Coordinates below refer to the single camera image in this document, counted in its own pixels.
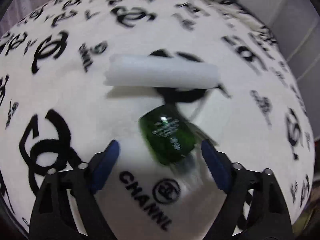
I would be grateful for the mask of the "dark green glass bottle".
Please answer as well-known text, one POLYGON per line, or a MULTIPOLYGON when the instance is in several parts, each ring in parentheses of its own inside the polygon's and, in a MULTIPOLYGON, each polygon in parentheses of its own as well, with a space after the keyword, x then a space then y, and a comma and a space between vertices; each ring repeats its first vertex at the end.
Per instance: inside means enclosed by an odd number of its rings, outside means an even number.
POLYGON ((139 119, 146 143, 165 166, 179 163, 195 148, 196 138, 175 105, 161 105, 139 119))

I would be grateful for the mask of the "white blanket with black logos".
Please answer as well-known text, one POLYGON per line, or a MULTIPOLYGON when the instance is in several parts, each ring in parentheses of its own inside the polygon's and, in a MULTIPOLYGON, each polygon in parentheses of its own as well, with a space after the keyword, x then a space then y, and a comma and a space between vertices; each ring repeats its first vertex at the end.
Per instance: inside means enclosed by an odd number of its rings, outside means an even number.
POLYGON ((1 31, 1 239, 29 239, 45 176, 89 163, 111 140, 120 154, 94 197, 115 239, 205 239, 226 198, 206 139, 233 163, 274 172, 293 227, 312 188, 312 128, 276 38, 236 0, 50 0, 1 31), (116 54, 213 64, 221 83, 108 86, 116 54), (196 138, 168 166, 139 126, 165 104, 196 138))

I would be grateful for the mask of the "white cylinder tube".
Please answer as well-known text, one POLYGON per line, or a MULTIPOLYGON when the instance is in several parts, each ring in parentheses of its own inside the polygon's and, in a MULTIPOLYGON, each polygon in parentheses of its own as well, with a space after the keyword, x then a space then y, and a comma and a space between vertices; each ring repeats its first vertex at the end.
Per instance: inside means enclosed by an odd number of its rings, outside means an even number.
POLYGON ((221 83, 215 65, 179 57, 116 54, 105 76, 108 86, 211 89, 221 83))

